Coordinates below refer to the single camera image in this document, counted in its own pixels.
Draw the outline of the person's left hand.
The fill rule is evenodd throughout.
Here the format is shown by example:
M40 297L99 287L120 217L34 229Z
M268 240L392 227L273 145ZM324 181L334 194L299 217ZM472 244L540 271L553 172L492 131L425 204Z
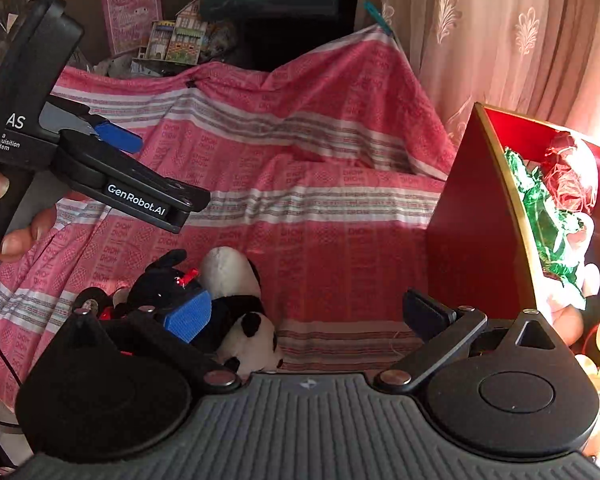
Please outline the person's left hand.
M9 180L0 173L0 199L9 188ZM36 242L38 242L55 224L56 206L34 207L34 214L29 214L31 222L21 229L7 233L0 243L0 261L15 262L19 260Z

